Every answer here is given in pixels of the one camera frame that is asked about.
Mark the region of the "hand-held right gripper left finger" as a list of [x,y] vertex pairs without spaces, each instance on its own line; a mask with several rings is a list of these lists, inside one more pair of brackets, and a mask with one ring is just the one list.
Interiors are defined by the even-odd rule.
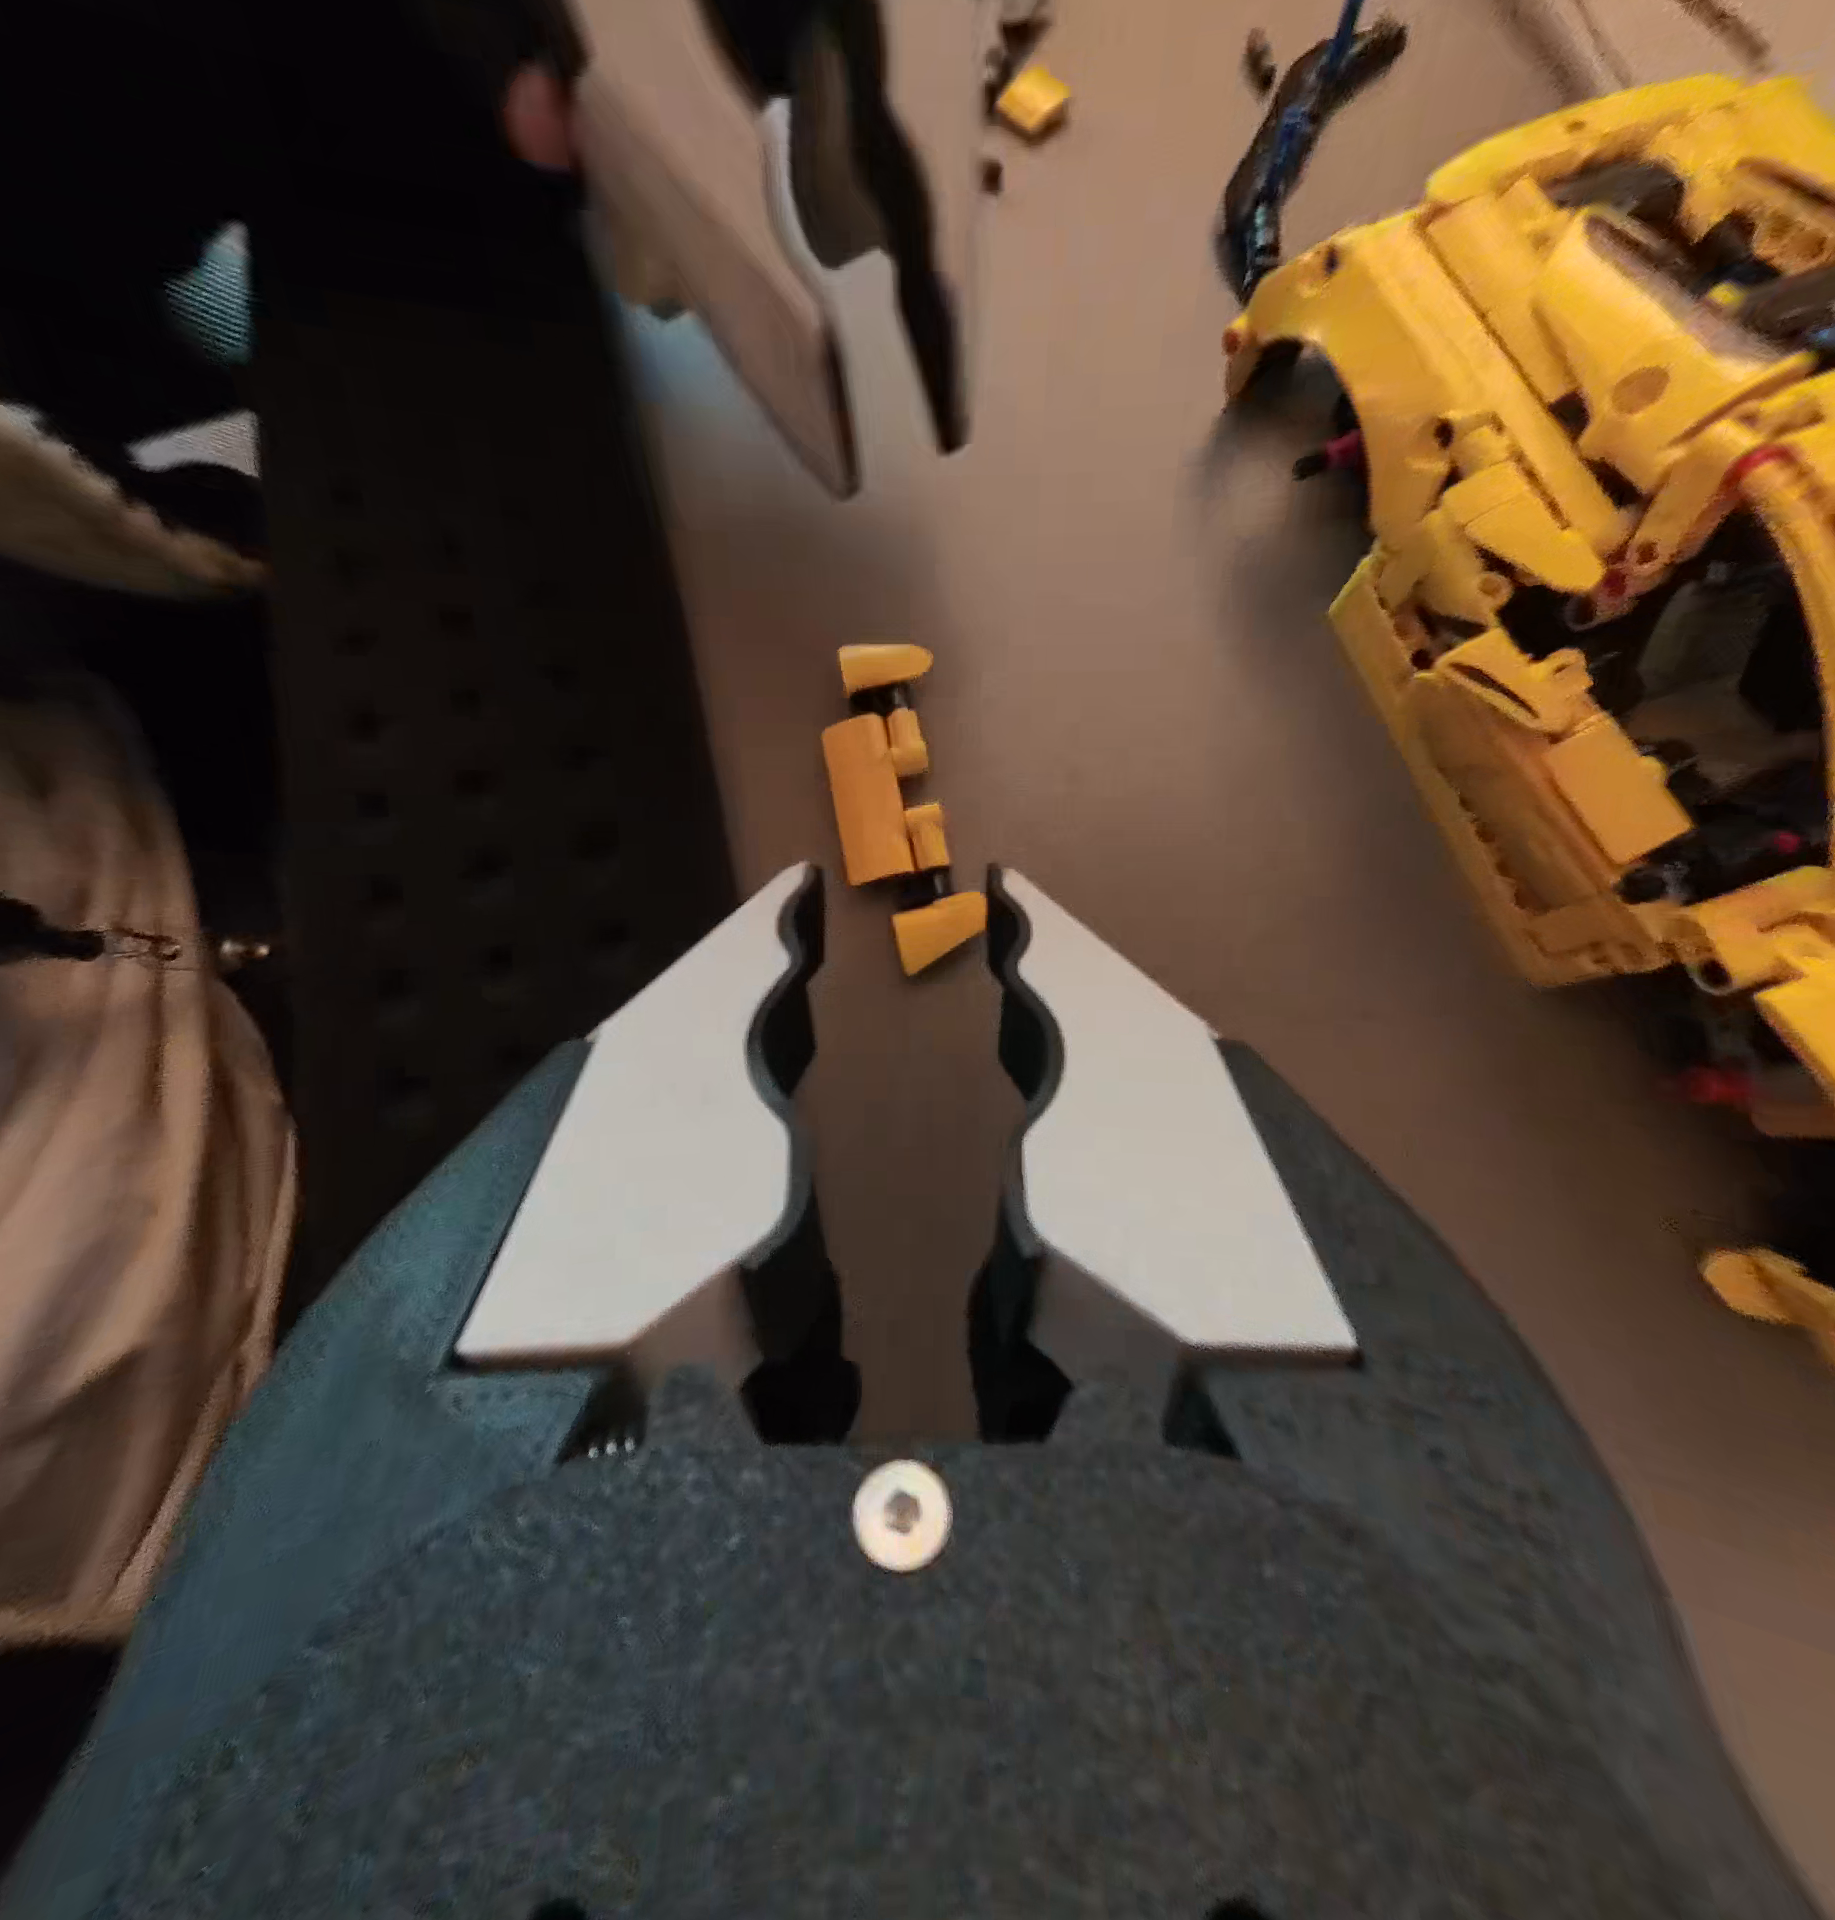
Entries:
[[756,1369],[825,1336],[798,1093],[825,878],[782,868],[593,1028],[464,1312],[467,1369]]

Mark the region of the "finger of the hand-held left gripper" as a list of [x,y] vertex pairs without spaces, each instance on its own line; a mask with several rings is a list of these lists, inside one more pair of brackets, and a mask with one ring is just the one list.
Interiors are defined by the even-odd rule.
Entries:
[[966,32],[761,30],[788,182],[825,270],[882,253],[938,450],[966,445]]
[[695,318],[716,351],[834,497],[860,488],[851,397],[830,314],[775,218],[772,143],[736,84],[681,90],[590,70],[575,129],[613,291]]

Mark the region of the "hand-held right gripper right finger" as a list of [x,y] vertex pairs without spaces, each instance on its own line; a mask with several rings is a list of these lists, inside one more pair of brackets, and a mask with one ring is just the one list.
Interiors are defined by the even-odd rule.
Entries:
[[985,880],[1023,1115],[999,1327],[1061,1374],[1333,1368],[1359,1338],[1217,1030],[1021,871]]

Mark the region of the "yellow beam with black pin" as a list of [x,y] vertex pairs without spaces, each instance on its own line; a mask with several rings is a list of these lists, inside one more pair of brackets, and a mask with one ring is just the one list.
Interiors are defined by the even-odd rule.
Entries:
[[906,786],[930,770],[915,708],[864,708],[822,729],[822,767],[834,802],[842,876],[853,889],[902,883],[906,904],[952,889],[940,803],[910,802]]

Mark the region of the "yellow brick car model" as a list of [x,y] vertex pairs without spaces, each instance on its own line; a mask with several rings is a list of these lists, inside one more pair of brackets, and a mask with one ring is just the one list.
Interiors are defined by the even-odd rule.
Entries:
[[1779,1175],[1700,1277],[1835,1371],[1835,119],[1562,107],[1283,249],[1221,353],[1231,403],[1332,374],[1343,655],[1512,967],[1669,984],[1675,1083]]

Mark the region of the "person's left forearm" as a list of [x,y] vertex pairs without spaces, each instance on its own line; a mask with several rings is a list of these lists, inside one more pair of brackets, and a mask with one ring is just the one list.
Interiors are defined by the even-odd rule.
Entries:
[[0,5],[0,300],[156,294],[215,232],[439,224],[530,161],[567,5]]

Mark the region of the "grey desk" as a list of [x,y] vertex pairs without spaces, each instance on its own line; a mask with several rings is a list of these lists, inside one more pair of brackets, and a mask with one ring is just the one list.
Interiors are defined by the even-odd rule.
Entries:
[[1362,531],[1289,467],[1319,369],[1225,423],[1217,199],[1335,5],[1055,5],[1073,88],[995,137],[978,399],[940,459],[888,264],[827,279],[864,490],[791,459],[693,322],[624,310],[742,892],[834,860],[836,649],[915,639],[957,878],[1019,868],[1275,1072],[1508,1313],[1671,1590],[1735,1761],[1835,1915],[1835,1379],[1697,1247],[1769,1161],[1613,995],[1507,968],[1326,628]]

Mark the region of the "person's left hand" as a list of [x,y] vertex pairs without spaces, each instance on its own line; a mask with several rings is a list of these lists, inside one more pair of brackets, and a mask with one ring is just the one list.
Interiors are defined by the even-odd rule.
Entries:
[[502,93],[499,122],[526,166],[567,179],[579,167],[575,99],[567,82],[542,60],[520,60]]

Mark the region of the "black perforated panel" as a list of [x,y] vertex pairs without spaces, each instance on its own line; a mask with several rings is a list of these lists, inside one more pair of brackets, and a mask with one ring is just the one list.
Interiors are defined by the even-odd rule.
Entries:
[[622,325],[577,243],[256,233],[286,1313],[738,903]]

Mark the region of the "curved black blue brick piece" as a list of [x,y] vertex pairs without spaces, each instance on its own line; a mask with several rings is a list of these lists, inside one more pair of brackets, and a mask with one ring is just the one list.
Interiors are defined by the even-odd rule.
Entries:
[[1283,259],[1283,209],[1305,175],[1312,150],[1332,119],[1380,82],[1409,47],[1409,28],[1393,18],[1362,19],[1362,3],[1343,3],[1335,25],[1279,69],[1262,119],[1217,201],[1217,270],[1238,307]]

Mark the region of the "person's white shirt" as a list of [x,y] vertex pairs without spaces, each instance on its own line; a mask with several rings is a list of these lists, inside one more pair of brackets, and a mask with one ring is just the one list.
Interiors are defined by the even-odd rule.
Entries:
[[170,947],[0,967],[0,1650],[112,1645],[271,1356],[296,1132],[98,691],[0,699],[0,895]]

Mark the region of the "person's fleece-lined jacket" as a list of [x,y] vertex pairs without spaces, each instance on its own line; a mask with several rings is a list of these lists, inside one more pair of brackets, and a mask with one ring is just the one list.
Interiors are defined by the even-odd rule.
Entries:
[[256,481],[219,460],[98,467],[0,399],[0,561],[103,591],[225,601],[265,588]]

